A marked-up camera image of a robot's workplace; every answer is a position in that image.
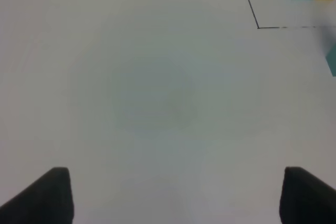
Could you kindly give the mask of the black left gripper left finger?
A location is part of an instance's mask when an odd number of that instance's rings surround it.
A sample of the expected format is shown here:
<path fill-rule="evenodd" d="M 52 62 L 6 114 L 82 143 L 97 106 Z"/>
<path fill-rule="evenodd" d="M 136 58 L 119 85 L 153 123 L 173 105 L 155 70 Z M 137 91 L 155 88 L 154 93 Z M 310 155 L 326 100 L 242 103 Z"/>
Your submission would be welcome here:
<path fill-rule="evenodd" d="M 73 223 L 69 169 L 54 167 L 1 205 L 1 223 Z"/>

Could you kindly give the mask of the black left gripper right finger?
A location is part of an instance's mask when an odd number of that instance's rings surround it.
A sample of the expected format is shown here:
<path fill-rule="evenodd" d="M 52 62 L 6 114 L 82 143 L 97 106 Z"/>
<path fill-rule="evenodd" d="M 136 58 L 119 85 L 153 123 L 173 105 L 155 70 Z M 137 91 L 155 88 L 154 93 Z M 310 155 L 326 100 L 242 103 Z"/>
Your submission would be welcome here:
<path fill-rule="evenodd" d="M 279 204 L 282 223 L 335 223 L 335 189 L 301 167 L 286 167 Z"/>

